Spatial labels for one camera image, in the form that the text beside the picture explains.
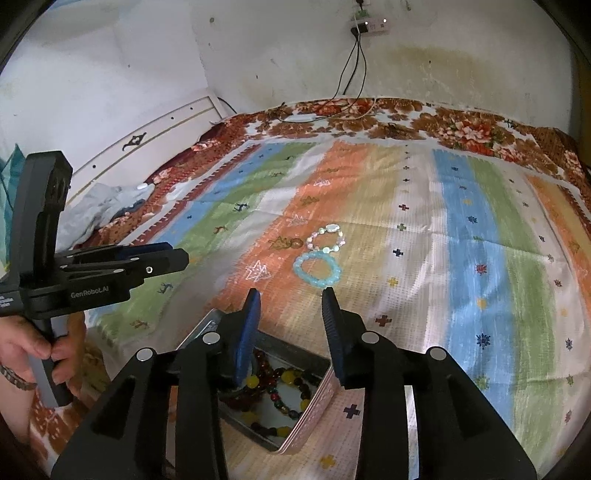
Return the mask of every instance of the teal bag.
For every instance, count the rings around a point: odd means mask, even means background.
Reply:
[[[25,156],[18,145],[7,161],[0,158],[0,264],[7,272],[10,266],[10,234],[12,226],[12,210],[17,198],[18,182],[21,178]]]

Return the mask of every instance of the bracelet on wrist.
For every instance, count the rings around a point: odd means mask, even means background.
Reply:
[[[0,364],[0,374],[19,390],[30,391],[37,388],[36,383],[27,382],[26,380],[19,377],[12,368],[5,367],[2,364]]]

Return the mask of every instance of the power strip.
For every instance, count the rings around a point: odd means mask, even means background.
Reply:
[[[349,22],[351,28],[357,28],[357,25],[359,25],[360,33],[367,36],[388,33],[390,31],[391,22],[385,17],[365,17]]]

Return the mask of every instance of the metal bolt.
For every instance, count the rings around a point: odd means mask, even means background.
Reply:
[[[142,348],[138,353],[135,354],[135,357],[140,362],[145,362],[146,360],[150,360],[153,354],[154,353],[152,352],[151,348]]]
[[[429,350],[429,355],[431,355],[431,358],[435,360],[445,360],[447,357],[446,351],[443,348],[439,348],[438,346],[431,348]]]
[[[361,339],[365,342],[365,343],[378,343],[379,342],[379,335],[375,332],[365,332],[362,336]]]
[[[203,335],[203,343],[208,345],[213,345],[214,343],[218,343],[220,341],[220,334],[217,332],[208,332]]]

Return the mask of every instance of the white bed headboard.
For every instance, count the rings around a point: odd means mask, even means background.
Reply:
[[[75,171],[67,203],[77,203],[97,181],[113,187],[142,183],[226,117],[210,90],[200,90],[194,98],[124,136]]]

